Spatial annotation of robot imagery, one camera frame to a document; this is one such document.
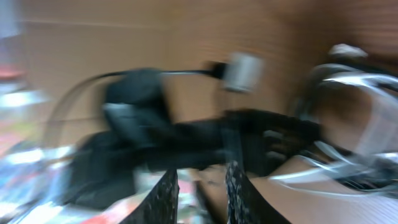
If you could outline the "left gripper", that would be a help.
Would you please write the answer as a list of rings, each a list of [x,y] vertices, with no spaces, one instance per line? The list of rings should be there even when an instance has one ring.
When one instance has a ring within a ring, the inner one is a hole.
[[[261,110],[229,111],[220,118],[173,127],[177,135],[150,150],[150,170],[204,170],[236,161],[246,171],[270,174],[284,159],[320,139],[315,122]]]

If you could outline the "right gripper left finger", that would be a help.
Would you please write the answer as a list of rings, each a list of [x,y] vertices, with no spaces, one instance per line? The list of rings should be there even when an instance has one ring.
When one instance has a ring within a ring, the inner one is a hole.
[[[120,224],[176,224],[178,193],[177,170],[170,169]]]

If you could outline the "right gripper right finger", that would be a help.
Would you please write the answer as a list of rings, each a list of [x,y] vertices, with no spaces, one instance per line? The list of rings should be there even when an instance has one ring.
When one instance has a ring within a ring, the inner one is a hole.
[[[226,168],[228,224],[290,224],[233,161]]]

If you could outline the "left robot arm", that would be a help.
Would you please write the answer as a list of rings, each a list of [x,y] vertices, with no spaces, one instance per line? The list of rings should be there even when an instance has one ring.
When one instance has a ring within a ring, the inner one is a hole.
[[[206,169],[231,159],[265,176],[285,159],[320,138],[320,126],[259,110],[232,111],[224,118],[173,124],[170,134],[143,125],[149,139],[135,142],[114,131],[90,137],[71,164],[66,203],[102,210],[137,192],[136,170]]]

